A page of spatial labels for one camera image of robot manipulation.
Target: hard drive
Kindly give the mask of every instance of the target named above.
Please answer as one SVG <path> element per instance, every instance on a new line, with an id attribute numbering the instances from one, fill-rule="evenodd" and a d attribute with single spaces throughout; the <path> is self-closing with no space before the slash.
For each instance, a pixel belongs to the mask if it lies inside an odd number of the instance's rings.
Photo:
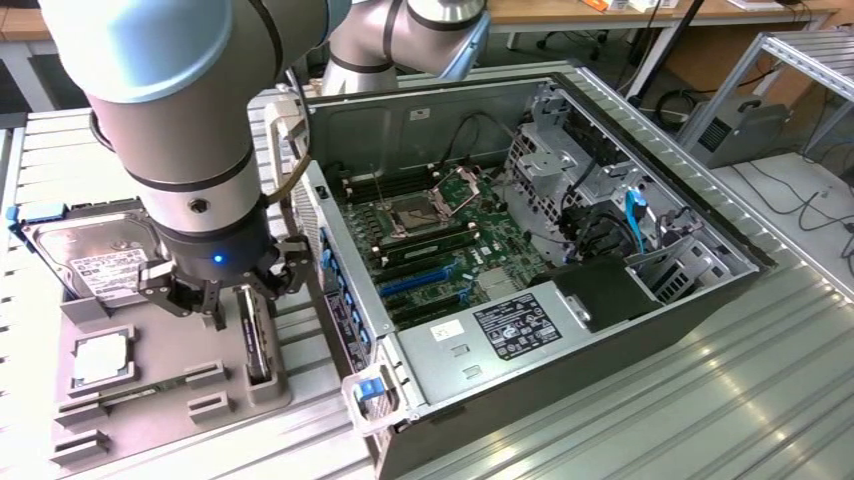
<path id="1" fill-rule="evenodd" d="M 138 200 L 65 208 L 25 205 L 13 232 L 38 254 L 73 299 L 108 308 L 140 303 L 138 264 L 157 258 L 158 239 Z"/>

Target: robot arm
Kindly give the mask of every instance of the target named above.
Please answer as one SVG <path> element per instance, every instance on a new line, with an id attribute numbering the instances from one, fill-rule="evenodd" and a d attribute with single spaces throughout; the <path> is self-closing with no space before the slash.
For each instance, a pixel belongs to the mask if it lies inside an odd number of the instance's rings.
<path id="1" fill-rule="evenodd" d="M 396 86 L 394 63 L 461 80 L 485 43 L 484 0 L 356 0 L 329 38 L 322 93 Z"/>
<path id="2" fill-rule="evenodd" d="M 140 292 L 165 292 L 150 300 L 176 315 L 212 311 L 210 292 L 238 283 L 274 298 L 292 275 L 269 272 L 280 254 L 245 108 L 325 41 L 349 0 L 39 3 L 173 261 L 166 284 L 144 274 Z"/>

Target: wooden desk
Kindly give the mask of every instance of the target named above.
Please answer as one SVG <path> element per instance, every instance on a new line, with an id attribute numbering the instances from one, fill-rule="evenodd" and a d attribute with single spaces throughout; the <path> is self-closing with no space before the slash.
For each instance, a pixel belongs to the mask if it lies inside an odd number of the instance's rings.
<path id="1" fill-rule="evenodd" d="M 727 0 L 705 0 L 691 26 L 720 25 L 720 28 L 691 28 L 684 32 L 667 61 L 667 70 L 697 90 L 716 88 L 759 33 L 816 30 L 839 10 L 836 0 L 805 1 L 811 17 L 808 11 L 800 13 L 800 7 L 793 7 L 793 15 L 784 8 L 771 12 L 747 12 Z M 675 18 L 681 18 L 688 5 L 689 1 L 681 0 L 673 12 Z M 768 65 L 761 63 L 763 71 L 767 68 Z M 769 75 L 757 85 L 743 87 L 741 93 L 748 93 L 753 87 L 757 93 L 764 92 L 775 79 L 776 75 Z M 793 100 L 793 97 L 780 99 L 787 104 Z"/>
<path id="2" fill-rule="evenodd" d="M 55 110 L 49 89 L 30 62 L 34 55 L 55 53 L 41 11 L 3 8 L 0 13 L 0 37 L 0 60 L 5 63 L 30 110 Z"/>
<path id="3" fill-rule="evenodd" d="M 6 42 L 50 40 L 50 32 L 38 9 L 9 8 L 0 25 Z"/>
<path id="4" fill-rule="evenodd" d="M 549 24 L 549 23 L 609 23 L 645 22 L 645 13 L 627 8 L 617 12 L 597 12 L 579 0 L 489 0 L 492 25 Z M 667 22 L 669 11 L 659 10 L 655 19 Z"/>

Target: gray device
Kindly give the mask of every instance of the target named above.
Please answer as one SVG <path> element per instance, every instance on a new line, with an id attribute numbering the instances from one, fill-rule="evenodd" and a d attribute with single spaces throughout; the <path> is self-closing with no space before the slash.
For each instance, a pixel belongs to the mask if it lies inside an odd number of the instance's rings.
<path id="1" fill-rule="evenodd" d="M 707 104 L 696 105 L 683 129 Z M 756 95 L 728 98 L 689 153 L 709 169 L 752 160 L 768 149 L 789 118 L 784 105 L 765 105 Z"/>
<path id="2" fill-rule="evenodd" d="M 673 344 L 772 265 L 557 75 L 310 107 L 293 214 L 380 478 Z"/>

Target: hard drive label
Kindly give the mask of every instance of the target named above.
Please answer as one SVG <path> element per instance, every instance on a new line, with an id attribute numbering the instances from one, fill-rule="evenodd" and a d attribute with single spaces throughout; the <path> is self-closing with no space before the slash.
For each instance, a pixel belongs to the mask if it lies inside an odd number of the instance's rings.
<path id="1" fill-rule="evenodd" d="M 138 264 L 146 260 L 145 251 L 137 248 L 73 259 L 70 266 L 89 287 L 92 295 L 106 301 L 136 292 Z"/>

